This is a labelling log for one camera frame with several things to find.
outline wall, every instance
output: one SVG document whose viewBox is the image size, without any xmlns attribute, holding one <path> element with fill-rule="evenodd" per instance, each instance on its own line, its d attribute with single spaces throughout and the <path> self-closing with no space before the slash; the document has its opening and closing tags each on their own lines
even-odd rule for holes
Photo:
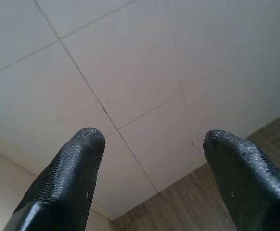
<svg viewBox="0 0 280 231">
<path fill-rule="evenodd" d="M 208 130 L 278 116 L 280 1 L 0 0 L 1 154 L 37 175 L 98 128 L 110 219 L 205 163 Z"/>
<path fill-rule="evenodd" d="M 0 156 L 0 231 L 35 177 Z M 86 231 L 110 231 L 104 217 L 90 211 Z"/>
</svg>

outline white wall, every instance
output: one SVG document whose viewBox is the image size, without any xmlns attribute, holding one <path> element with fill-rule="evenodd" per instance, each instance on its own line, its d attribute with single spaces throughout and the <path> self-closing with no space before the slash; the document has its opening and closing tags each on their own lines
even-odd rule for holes
<svg viewBox="0 0 280 231">
<path fill-rule="evenodd" d="M 37 175 L 98 128 L 110 219 L 205 163 L 208 130 L 278 116 L 280 1 L 0 0 L 1 154 Z"/>
<path fill-rule="evenodd" d="M 35 177 L 0 156 L 0 231 Z M 104 217 L 90 211 L 86 231 L 110 231 Z"/>
</svg>

